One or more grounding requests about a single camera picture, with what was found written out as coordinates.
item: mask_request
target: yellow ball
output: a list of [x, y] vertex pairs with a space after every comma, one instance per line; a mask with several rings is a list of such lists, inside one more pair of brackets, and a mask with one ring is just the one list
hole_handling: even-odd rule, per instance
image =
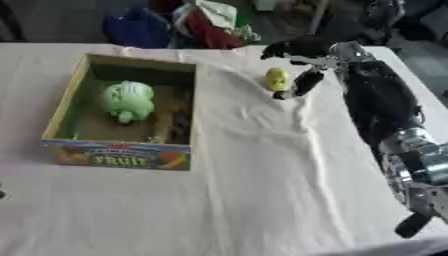
[[266, 89], [270, 91], [286, 91], [289, 74], [282, 68], [271, 68], [266, 73]]

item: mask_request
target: table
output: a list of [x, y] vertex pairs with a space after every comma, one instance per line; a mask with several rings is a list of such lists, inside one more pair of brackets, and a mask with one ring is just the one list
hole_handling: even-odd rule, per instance
[[[408, 212], [356, 135], [335, 76], [274, 101], [260, 86], [266, 70], [304, 69], [260, 61], [261, 50], [0, 45], [0, 255], [418, 255], [446, 239], [440, 220], [412, 241], [393, 233]], [[444, 107], [391, 51], [369, 50], [418, 95], [435, 139], [448, 140]], [[198, 63], [192, 172], [48, 160], [39, 137], [86, 52]]]

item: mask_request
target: metal robot arm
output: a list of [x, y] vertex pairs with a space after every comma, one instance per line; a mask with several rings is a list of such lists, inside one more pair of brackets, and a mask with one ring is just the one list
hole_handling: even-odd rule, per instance
[[275, 99], [303, 96], [324, 78], [322, 70], [334, 70], [359, 136], [396, 198], [412, 212], [397, 234], [410, 238], [432, 217], [448, 222], [448, 144], [431, 138], [417, 99], [386, 63], [356, 42], [331, 43], [314, 36], [270, 45], [261, 58], [270, 57], [311, 64], [288, 91], [275, 92]]

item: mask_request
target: cardboard box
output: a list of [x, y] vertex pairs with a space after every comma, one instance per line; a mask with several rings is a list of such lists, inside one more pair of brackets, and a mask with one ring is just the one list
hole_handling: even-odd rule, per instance
[[[192, 64], [87, 54], [42, 141], [59, 164], [189, 170], [195, 72]], [[102, 109], [100, 95], [125, 80], [152, 86], [155, 110], [124, 126]], [[167, 136], [164, 144], [149, 143], [156, 133]]]

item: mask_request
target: white cloth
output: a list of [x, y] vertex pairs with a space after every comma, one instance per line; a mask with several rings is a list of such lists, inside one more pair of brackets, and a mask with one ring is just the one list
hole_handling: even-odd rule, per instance
[[[305, 98], [274, 101], [261, 86], [266, 70], [294, 77], [303, 68], [260, 61], [261, 50], [2, 44], [0, 256], [421, 255], [443, 246], [440, 220], [412, 241], [393, 233], [408, 212], [356, 135], [334, 75]], [[447, 141], [444, 107], [392, 52], [370, 50]], [[192, 172], [47, 160], [39, 137], [85, 52], [199, 63]]]
[[196, 1], [196, 5], [201, 8], [214, 26], [229, 30], [235, 29], [238, 12], [235, 7], [205, 0]]

